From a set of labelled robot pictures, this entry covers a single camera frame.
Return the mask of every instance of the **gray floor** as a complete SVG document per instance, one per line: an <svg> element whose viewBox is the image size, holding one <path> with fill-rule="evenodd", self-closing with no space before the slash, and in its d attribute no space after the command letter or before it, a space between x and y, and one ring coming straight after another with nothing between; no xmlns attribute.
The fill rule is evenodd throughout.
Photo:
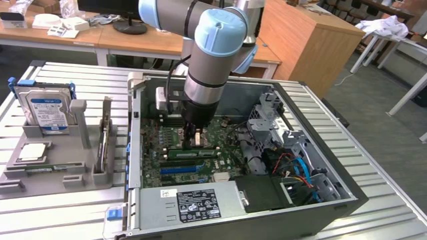
<svg viewBox="0 0 427 240"><path fill-rule="evenodd" d="M9 93L7 79L20 77L32 60L96 64L92 53L4 46L0 52L0 102ZM336 82L350 74L358 55L343 69ZM350 122L348 130L380 166L427 212L427 144L418 137L427 132L427 109L410 102L394 117L386 114L407 90L374 66L363 67L326 96Z"/></svg>

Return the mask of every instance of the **aluminum extrusion table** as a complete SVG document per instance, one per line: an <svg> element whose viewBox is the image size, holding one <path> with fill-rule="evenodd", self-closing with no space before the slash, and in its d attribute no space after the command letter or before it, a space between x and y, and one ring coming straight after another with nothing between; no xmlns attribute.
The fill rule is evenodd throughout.
<svg viewBox="0 0 427 240"><path fill-rule="evenodd" d="M0 200L0 239L103 239L104 211L107 207L123 203L124 198L127 80L131 71L135 69L47 62L43 67L31 66L23 74L23 79L45 83L75 83L76 97L87 100L88 125L99 124L102 100L104 96L112 98L112 122L119 126L114 187ZM280 81L280 84L370 198L350 217L338 219L316 236L306 239L427 239L424 213L315 94L298 82ZM291 114L284 115L294 128L299 129ZM0 173L23 134L24 121L19 102L9 94L0 106ZM116 221L118 228L120 225L122 221Z"/></svg>

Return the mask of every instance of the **robotic arm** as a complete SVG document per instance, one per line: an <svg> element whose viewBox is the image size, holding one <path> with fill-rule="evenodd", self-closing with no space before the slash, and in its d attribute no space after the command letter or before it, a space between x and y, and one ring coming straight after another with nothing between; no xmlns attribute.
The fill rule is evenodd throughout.
<svg viewBox="0 0 427 240"><path fill-rule="evenodd" d="M242 4L242 8L248 12L248 4ZM254 59L255 36L251 36L259 20L255 26L251 25L244 10L238 7L222 9L198 0L139 1L139 14L147 24L194 40L191 58L186 61L188 74L180 113L186 149L196 129L202 130L214 118L231 71L246 72ZM236 67L236 55L243 46L247 47L246 57Z"/></svg>

